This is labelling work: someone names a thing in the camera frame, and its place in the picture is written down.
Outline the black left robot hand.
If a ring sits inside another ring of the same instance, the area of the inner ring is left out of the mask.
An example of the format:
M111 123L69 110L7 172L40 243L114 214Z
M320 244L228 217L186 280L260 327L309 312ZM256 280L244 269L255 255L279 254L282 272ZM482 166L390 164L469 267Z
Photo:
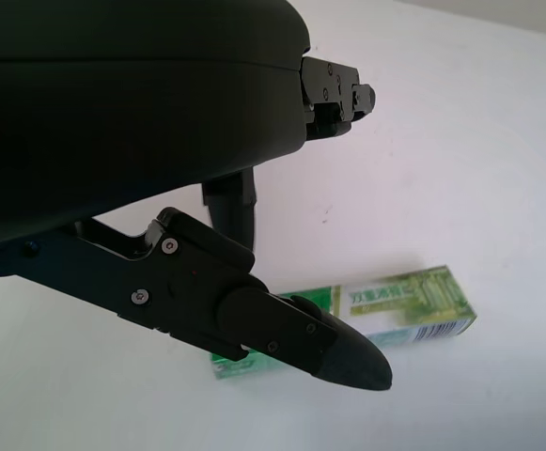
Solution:
M252 274L254 169L370 114L286 1L0 1L0 277L384 391L362 334Z

